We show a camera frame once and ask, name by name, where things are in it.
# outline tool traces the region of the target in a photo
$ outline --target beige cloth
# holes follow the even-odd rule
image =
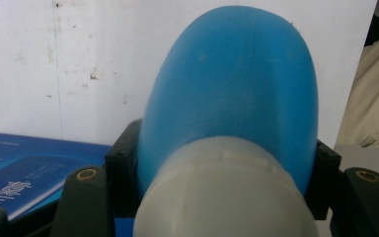
[[[337,145],[379,146],[379,41],[361,54]]]

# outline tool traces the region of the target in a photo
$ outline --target white background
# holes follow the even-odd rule
[[[0,132],[113,144],[143,117],[178,35],[222,5],[292,22],[319,86],[319,138],[334,146],[376,0],[0,0]]]

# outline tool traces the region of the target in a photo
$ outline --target white wall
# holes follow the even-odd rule
[[[143,116],[180,32],[222,5],[276,13],[315,62],[319,138],[335,145],[376,0],[0,0],[0,132],[113,144]]]

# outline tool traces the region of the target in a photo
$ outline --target blue plastic object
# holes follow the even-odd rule
[[[263,147],[304,194],[317,114],[313,62],[290,23],[251,7],[207,12],[180,35],[158,74],[138,143],[140,194],[174,151],[216,135]]]

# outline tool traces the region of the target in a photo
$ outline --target beige fabric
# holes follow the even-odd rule
[[[337,144],[379,146],[379,41],[362,51]]]

